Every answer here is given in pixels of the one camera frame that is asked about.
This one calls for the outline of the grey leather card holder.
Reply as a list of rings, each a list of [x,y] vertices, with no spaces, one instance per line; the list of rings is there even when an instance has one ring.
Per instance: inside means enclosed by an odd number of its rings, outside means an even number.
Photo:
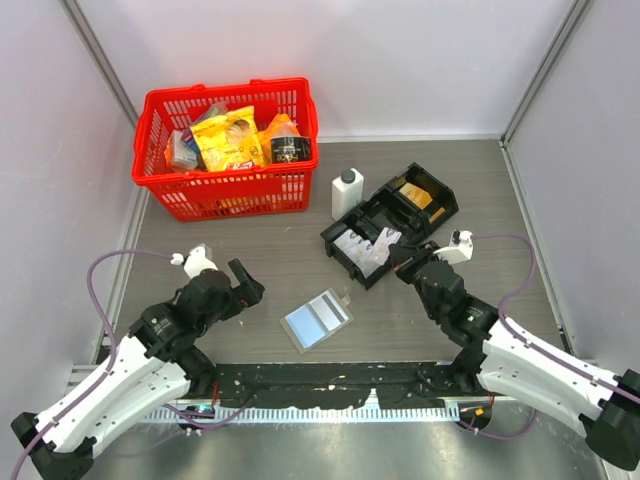
[[[334,293],[334,295],[339,299],[339,302],[342,304],[343,308],[348,312],[350,316],[350,320],[347,323],[333,332],[328,332],[323,328],[318,318],[314,315],[310,308],[310,301],[327,290],[331,290]],[[349,310],[349,304],[351,301],[349,295],[345,293],[343,296],[340,296],[332,288],[329,288],[327,290],[318,294],[289,314],[285,315],[280,320],[280,325],[282,326],[283,330],[292,341],[296,350],[301,354],[304,354],[309,350],[315,348],[317,345],[324,342],[325,340],[336,334],[338,331],[342,330],[354,320],[354,316]]]

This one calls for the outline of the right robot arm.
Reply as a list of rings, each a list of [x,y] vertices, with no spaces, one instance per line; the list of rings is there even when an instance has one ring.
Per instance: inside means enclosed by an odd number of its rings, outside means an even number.
[[[427,316],[461,348],[451,371],[455,389],[512,397],[569,427],[609,464],[636,470],[638,372],[618,375],[582,361],[528,332],[502,305],[469,294],[453,266],[471,253],[462,243],[390,250],[396,276],[415,288]]]

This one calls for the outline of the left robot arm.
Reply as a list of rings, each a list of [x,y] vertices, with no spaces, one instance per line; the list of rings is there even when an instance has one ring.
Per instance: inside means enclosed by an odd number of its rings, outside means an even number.
[[[265,288],[237,259],[229,261],[229,273],[219,270],[202,245],[162,258],[181,267],[188,283],[170,300],[146,308],[69,394],[12,421],[23,447],[13,478],[30,461],[44,479],[80,479],[140,418],[167,402],[202,398],[212,390],[216,368],[196,340],[216,322],[258,304]]]

